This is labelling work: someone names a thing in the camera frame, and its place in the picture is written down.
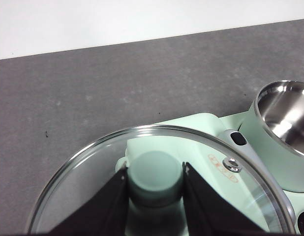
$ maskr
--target glass lid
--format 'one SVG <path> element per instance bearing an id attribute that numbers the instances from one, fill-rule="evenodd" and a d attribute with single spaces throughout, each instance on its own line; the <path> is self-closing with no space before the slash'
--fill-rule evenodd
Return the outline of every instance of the glass lid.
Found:
<path id="1" fill-rule="evenodd" d="M 223 199 L 266 232 L 293 233 L 286 206 L 249 158 L 212 135 L 169 125 L 118 131 L 75 154 L 41 193 L 30 216 L 29 233 L 50 231 L 92 198 L 122 165 L 131 166 L 151 152 L 170 156 L 180 166 L 189 162 Z M 241 168 L 230 171 L 223 165 L 225 160 L 235 160 Z M 181 235 L 188 235 L 183 228 Z"/>

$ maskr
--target stainless steel bowl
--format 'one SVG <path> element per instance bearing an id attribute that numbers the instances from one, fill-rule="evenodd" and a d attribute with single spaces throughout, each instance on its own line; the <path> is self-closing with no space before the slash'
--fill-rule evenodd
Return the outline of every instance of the stainless steel bowl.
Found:
<path id="1" fill-rule="evenodd" d="M 258 96 L 257 115 L 264 129 L 287 148 L 304 156 L 304 83 L 278 81 L 264 87 Z"/>
<path id="2" fill-rule="evenodd" d="M 304 83 L 263 87 L 240 131 L 283 189 L 304 192 Z"/>

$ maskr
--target kitchen appliance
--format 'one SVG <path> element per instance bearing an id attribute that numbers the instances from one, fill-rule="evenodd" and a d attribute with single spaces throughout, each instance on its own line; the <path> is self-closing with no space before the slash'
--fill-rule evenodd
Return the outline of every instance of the kitchen appliance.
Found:
<path id="1" fill-rule="evenodd" d="M 244 130 L 251 113 L 249 110 L 222 118 L 195 114 L 126 129 L 89 144 L 47 184 L 30 217 L 29 233 L 57 228 L 124 171 L 130 196 L 122 205 L 128 206 L 125 234 L 188 235 L 188 219 L 193 215 L 184 206 L 189 202 L 185 197 L 190 195 L 185 192 L 194 182 L 201 182 L 190 181 L 185 174 L 188 170 L 194 170 L 214 189 L 216 199 L 225 200 L 264 231 L 304 232 L 304 193 L 282 190 L 265 167 L 267 162 L 261 161 L 266 157 L 255 148 L 253 135 Z M 245 137 L 237 130 L 244 130 Z M 205 199 L 209 192 L 202 191 L 194 199 Z M 175 222 L 170 227 L 158 221 L 168 218 Z"/>

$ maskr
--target white background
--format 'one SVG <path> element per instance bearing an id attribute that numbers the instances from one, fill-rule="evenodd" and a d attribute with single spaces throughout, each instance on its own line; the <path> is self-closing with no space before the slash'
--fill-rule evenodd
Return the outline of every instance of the white background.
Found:
<path id="1" fill-rule="evenodd" d="M 0 0 L 0 59 L 304 18 L 304 0 Z"/>

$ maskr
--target gray countertop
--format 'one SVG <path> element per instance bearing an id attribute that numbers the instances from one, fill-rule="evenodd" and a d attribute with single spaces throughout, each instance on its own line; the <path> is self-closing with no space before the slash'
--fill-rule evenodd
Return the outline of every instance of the gray countertop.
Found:
<path id="1" fill-rule="evenodd" d="M 304 82 L 304 20 L 0 60 L 0 234 L 24 230 L 44 185 L 89 142 L 245 111 L 275 80 Z"/>

